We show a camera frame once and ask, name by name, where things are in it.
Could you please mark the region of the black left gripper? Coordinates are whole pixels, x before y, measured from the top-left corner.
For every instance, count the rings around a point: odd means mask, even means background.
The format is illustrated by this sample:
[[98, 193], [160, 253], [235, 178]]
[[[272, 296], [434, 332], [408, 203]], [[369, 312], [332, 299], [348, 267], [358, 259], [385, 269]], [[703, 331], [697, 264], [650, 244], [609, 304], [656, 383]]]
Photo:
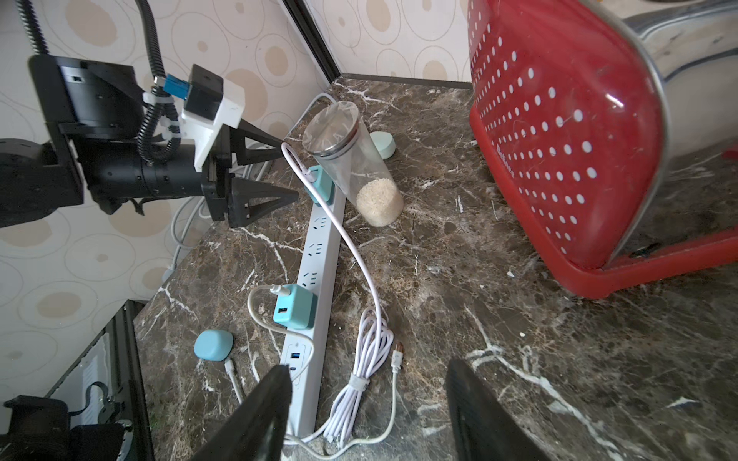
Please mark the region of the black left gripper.
[[[194, 147], [168, 150], [138, 138], [148, 105], [129, 65], [36, 55], [28, 63], [49, 140], [28, 145], [28, 218], [40, 220], [80, 205], [90, 194], [108, 215], [130, 202], [205, 198], [213, 218], [228, 212], [231, 228], [245, 228], [296, 202], [296, 190], [231, 176], [229, 154], [217, 149], [201, 173]], [[280, 159], [283, 141], [242, 120], [230, 128], [238, 166]]]

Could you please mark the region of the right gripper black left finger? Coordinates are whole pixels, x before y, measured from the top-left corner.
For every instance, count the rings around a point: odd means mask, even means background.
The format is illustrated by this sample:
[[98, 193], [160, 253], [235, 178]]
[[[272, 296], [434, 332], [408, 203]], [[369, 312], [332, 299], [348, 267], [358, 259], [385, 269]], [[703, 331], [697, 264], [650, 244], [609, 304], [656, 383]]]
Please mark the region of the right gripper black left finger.
[[280, 460], [291, 398], [288, 366], [274, 366], [192, 459]]

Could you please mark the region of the blue earbud case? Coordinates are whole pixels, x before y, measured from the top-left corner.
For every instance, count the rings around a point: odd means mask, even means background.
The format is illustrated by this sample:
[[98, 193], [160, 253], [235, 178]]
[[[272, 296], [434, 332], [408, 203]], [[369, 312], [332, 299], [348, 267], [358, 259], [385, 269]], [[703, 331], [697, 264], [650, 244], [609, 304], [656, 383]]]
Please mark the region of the blue earbud case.
[[203, 360], [225, 361], [234, 347], [234, 336], [226, 330], [205, 330], [194, 343], [195, 355]]

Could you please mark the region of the white power strip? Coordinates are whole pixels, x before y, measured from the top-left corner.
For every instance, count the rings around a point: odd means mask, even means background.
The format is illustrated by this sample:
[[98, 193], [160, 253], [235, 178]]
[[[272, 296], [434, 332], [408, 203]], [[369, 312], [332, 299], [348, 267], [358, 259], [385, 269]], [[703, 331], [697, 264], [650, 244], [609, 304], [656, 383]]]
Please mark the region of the white power strip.
[[307, 236], [297, 284], [315, 295], [313, 326], [302, 334], [291, 330], [284, 337], [281, 363], [288, 366], [292, 379], [292, 399], [288, 433], [305, 438], [319, 427], [316, 422], [329, 334], [332, 296], [341, 237], [326, 211], [314, 205], [307, 225]]

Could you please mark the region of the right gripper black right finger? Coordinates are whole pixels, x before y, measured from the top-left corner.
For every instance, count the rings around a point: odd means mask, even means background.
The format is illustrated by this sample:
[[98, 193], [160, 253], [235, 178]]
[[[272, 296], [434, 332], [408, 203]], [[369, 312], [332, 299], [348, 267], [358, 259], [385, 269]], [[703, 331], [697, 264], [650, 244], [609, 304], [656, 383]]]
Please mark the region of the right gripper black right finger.
[[459, 460], [549, 458], [464, 360], [450, 360], [445, 388]]

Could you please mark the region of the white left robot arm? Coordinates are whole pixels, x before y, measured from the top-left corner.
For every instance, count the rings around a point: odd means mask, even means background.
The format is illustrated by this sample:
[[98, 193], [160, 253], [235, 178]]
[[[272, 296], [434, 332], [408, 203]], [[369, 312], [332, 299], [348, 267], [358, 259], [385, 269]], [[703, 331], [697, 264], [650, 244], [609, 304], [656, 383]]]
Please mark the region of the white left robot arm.
[[241, 178], [234, 166], [274, 161], [283, 142], [247, 122], [244, 89], [194, 65], [186, 80], [165, 71], [156, 21], [138, 3], [149, 90], [130, 65], [52, 55], [31, 2], [17, 11], [49, 139], [1, 142], [1, 224], [40, 220], [91, 198], [107, 214], [131, 203], [200, 197], [215, 221], [243, 228], [294, 203], [296, 191]]

